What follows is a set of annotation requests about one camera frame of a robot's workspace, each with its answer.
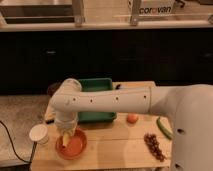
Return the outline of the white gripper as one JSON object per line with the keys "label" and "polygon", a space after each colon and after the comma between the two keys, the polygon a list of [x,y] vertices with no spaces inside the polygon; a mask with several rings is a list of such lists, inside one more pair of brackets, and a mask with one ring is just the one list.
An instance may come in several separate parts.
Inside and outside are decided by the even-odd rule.
{"label": "white gripper", "polygon": [[63,135],[64,133],[68,133],[69,135],[73,135],[75,133],[75,130],[77,128],[78,124],[78,117],[75,117],[74,119],[71,119],[69,121],[62,121],[58,118],[54,121],[58,132]]}

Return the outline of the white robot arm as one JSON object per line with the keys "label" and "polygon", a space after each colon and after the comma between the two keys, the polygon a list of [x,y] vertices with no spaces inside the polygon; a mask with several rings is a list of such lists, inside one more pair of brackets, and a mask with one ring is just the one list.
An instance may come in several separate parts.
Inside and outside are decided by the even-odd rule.
{"label": "white robot arm", "polygon": [[69,130],[74,112],[163,116],[171,123],[171,171],[213,171],[213,85],[138,87],[84,92],[63,81],[49,101],[57,126]]}

